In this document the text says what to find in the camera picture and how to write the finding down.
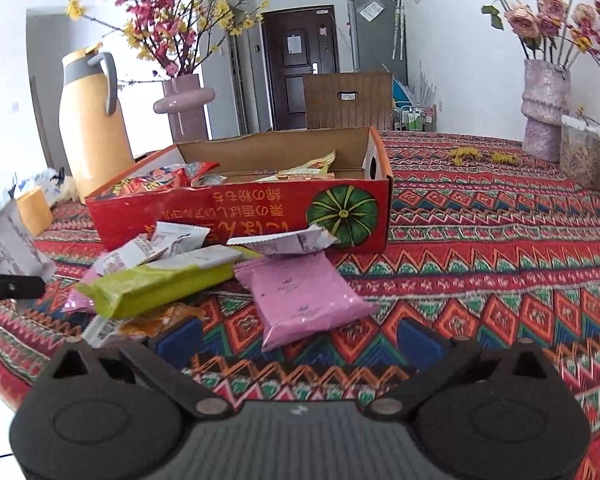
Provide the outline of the white packet pile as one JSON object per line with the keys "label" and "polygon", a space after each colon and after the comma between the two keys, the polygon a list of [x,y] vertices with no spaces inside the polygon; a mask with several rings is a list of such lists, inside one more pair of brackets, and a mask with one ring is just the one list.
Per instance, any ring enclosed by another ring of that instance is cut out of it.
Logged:
{"label": "white packet pile", "polygon": [[48,282],[55,270],[55,263],[35,247],[16,202],[11,200],[0,210],[0,273],[38,276]]}

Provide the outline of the green snack packet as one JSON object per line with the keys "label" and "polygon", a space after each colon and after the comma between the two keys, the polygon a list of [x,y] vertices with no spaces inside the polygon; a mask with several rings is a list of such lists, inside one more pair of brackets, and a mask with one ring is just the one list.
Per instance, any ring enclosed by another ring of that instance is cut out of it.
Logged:
{"label": "green snack packet", "polygon": [[104,318],[135,318],[234,278],[236,263],[257,256],[245,247],[208,246],[102,276],[76,291]]}

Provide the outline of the large red chip bag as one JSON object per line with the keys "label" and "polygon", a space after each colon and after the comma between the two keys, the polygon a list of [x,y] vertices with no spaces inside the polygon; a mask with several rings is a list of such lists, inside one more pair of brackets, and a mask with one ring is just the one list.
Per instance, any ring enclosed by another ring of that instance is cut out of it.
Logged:
{"label": "large red chip bag", "polygon": [[114,184],[108,195],[122,196],[162,190],[163,188],[191,188],[209,171],[218,168],[217,162],[189,162],[150,170],[137,177],[126,177]]}

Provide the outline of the pink snack packet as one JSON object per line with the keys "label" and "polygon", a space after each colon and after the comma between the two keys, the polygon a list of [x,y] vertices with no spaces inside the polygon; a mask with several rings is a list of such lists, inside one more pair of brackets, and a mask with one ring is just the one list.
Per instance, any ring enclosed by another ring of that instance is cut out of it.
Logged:
{"label": "pink snack packet", "polygon": [[263,325],[262,350],[271,351],[372,315],[324,252],[261,257],[234,265]]}

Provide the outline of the white snack packet front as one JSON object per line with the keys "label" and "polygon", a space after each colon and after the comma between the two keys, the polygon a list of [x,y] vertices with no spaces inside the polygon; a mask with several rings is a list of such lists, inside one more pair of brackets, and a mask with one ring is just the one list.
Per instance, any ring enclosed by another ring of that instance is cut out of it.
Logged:
{"label": "white snack packet front", "polygon": [[339,238],[322,226],[312,224],[300,231],[232,237],[227,246],[239,246],[262,256],[309,255],[336,245]]}

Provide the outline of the red cardboard snack box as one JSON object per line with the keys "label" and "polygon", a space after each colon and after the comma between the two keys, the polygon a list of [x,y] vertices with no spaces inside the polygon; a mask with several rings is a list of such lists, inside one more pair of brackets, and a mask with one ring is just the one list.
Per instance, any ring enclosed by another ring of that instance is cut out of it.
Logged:
{"label": "red cardboard snack box", "polygon": [[[334,180],[259,182],[331,151]],[[217,162],[210,174],[221,183],[107,194],[123,178],[186,162]],[[392,185],[390,162],[373,127],[270,131],[173,144],[112,178],[85,203],[109,250],[154,232],[159,221],[205,226],[211,243],[316,223],[339,238],[339,249],[374,254],[387,245]]]}

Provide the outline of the long yellow spicy strip pack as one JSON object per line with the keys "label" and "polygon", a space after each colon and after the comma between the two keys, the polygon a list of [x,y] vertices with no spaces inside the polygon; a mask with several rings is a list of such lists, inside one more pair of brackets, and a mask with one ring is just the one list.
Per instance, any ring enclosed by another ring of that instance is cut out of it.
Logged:
{"label": "long yellow spicy strip pack", "polygon": [[330,166],[335,160],[336,152],[331,151],[324,157],[309,160],[303,165],[277,171],[272,176],[259,179],[259,182],[334,180],[335,174],[330,171]]}

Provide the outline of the patterned red tablecloth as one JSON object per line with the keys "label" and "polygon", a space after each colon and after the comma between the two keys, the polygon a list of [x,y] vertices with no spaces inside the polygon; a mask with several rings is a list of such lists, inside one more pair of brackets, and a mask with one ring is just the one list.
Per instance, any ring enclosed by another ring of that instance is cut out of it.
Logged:
{"label": "patterned red tablecloth", "polygon": [[489,348],[544,347],[581,403],[600,479],[600,198],[513,141],[387,132],[394,174],[388,245],[338,255],[377,306],[371,318],[261,356],[256,309],[237,286],[202,297],[204,354],[187,369],[237,406],[380,396],[406,375],[400,322]]}

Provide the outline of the yellow thermos jug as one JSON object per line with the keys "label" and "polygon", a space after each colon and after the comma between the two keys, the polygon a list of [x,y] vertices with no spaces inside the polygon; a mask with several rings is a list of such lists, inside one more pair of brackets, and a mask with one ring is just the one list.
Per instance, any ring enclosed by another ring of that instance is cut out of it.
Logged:
{"label": "yellow thermos jug", "polygon": [[101,44],[61,60],[59,131],[81,202],[134,165],[114,57]]}

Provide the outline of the textured lilac vase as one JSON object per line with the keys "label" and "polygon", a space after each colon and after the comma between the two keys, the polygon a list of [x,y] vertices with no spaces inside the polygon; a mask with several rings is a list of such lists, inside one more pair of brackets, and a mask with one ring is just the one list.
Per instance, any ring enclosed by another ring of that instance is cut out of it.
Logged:
{"label": "textured lilac vase", "polygon": [[562,116],[569,112],[570,73],[542,60],[524,61],[521,114],[527,118],[522,150],[546,162],[558,162]]}

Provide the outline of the pink and yellow blossom branches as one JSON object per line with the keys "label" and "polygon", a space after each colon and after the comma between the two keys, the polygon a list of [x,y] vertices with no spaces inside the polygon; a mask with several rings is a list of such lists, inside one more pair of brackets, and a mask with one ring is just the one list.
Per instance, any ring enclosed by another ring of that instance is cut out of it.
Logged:
{"label": "pink and yellow blossom branches", "polygon": [[249,0],[112,0],[124,14],[114,24],[98,18],[81,0],[66,0],[65,14],[89,21],[124,37],[142,61],[155,62],[170,79],[192,74],[227,38],[236,37],[263,18],[264,2]]}

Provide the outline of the brown wooden chair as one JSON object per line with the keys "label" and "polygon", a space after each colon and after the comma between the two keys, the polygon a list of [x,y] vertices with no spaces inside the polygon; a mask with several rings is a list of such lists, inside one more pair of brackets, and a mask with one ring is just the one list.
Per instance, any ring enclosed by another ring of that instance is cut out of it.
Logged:
{"label": "brown wooden chair", "polygon": [[390,73],[304,75],[303,91],[308,129],[392,127]]}

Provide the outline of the dried pink roses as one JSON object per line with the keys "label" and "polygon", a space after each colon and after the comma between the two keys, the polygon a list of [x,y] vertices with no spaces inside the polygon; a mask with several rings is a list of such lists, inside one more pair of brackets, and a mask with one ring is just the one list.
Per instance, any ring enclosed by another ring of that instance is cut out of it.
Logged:
{"label": "dried pink roses", "polygon": [[492,28],[509,28],[528,60],[570,70],[586,55],[600,69],[600,0],[495,0],[481,13]]}

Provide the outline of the dark entrance door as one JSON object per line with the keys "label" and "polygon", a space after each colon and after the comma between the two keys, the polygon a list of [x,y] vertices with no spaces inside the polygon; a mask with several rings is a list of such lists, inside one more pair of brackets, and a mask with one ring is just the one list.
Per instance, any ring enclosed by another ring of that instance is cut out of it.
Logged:
{"label": "dark entrance door", "polygon": [[306,126],[303,77],[339,68],[335,9],[309,6],[264,14],[262,24],[273,128]]}

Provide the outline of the grey refrigerator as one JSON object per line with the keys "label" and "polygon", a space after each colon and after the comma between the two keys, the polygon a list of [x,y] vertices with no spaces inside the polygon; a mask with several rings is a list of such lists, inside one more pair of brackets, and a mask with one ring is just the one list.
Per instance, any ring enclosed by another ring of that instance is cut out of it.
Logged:
{"label": "grey refrigerator", "polygon": [[389,72],[402,84],[407,83],[401,4],[401,0],[348,0],[355,72]]}

